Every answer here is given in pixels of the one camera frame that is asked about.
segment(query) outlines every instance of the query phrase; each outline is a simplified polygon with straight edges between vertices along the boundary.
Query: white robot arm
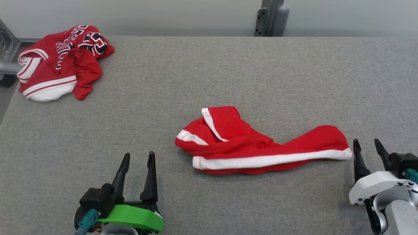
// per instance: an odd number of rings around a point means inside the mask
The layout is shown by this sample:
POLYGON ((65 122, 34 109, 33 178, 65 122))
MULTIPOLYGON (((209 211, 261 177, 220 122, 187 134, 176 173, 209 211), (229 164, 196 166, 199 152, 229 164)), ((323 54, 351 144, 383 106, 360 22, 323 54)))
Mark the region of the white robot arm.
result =
POLYGON ((418 234, 418 185, 409 175, 418 170, 418 158, 411 153, 389 155, 378 139, 375 145, 386 171, 371 174, 354 139, 355 185, 350 203, 365 205, 374 235, 418 234))

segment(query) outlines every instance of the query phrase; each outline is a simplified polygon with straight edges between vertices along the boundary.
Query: teal connector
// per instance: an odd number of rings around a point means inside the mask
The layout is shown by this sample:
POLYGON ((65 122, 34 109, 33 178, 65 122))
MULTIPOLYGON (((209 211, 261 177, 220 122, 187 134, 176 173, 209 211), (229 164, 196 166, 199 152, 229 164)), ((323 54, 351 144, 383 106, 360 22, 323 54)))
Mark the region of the teal connector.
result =
POLYGON ((96 210, 90 209, 89 212, 79 223, 79 228, 76 230, 74 235, 86 235, 89 228, 99 219, 99 213, 96 210))
POLYGON ((413 169, 407 169, 405 173, 405 177, 412 182, 418 184, 418 172, 413 169))

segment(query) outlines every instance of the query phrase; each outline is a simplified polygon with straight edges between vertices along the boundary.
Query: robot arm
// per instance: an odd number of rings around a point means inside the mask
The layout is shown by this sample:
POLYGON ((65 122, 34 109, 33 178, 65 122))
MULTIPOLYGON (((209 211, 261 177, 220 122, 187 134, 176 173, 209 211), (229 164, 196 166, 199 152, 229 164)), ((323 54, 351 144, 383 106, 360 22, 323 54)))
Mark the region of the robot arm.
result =
POLYGON ((355 185, 350 203, 364 204, 374 235, 408 235, 418 231, 418 185, 415 174, 418 158, 411 153, 388 154, 375 139, 386 171, 370 173, 366 168, 357 139, 353 142, 355 185))
POLYGON ((156 204, 158 193, 155 154, 151 151, 148 156, 147 179, 140 201, 127 202, 123 197, 129 162, 130 154, 127 153, 112 184, 90 188, 80 199, 80 207, 74 215, 76 234, 81 234, 79 231, 84 234, 98 231, 103 235, 146 235, 163 230, 164 220, 156 204))

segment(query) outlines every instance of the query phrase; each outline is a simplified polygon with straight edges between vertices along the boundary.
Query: metal bracket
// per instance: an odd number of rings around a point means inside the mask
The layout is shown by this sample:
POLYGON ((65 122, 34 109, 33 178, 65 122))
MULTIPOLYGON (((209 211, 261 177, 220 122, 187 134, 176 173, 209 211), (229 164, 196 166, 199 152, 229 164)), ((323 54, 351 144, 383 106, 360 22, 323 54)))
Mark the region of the metal bracket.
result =
POLYGON ((284 0, 263 0, 257 13, 254 36, 282 37, 286 26, 289 8, 283 6, 284 0))
POLYGON ((3 79, 3 74, 16 74, 21 69, 19 64, 10 63, 19 45, 20 41, 0 20, 0 63, 2 63, 2 66, 0 66, 0 80, 3 79))
POLYGON ((254 37, 265 37, 267 32, 268 10, 261 8, 257 13, 254 37))

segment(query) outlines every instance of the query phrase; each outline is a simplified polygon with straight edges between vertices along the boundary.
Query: gray wall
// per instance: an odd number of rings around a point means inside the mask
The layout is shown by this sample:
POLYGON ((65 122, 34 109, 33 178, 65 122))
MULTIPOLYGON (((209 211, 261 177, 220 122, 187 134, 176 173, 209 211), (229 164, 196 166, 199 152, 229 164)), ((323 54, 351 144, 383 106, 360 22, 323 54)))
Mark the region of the gray wall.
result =
MULTIPOLYGON (((252 36, 262 0, 1 0, 18 38, 77 24, 104 35, 252 36)), ((285 36, 418 36, 417 0, 285 0, 285 36)))
POLYGON ((252 36, 261 0, 0 0, 17 38, 42 38, 78 24, 104 35, 252 36))
POLYGON ((284 36, 418 36, 417 0, 285 0, 284 36))

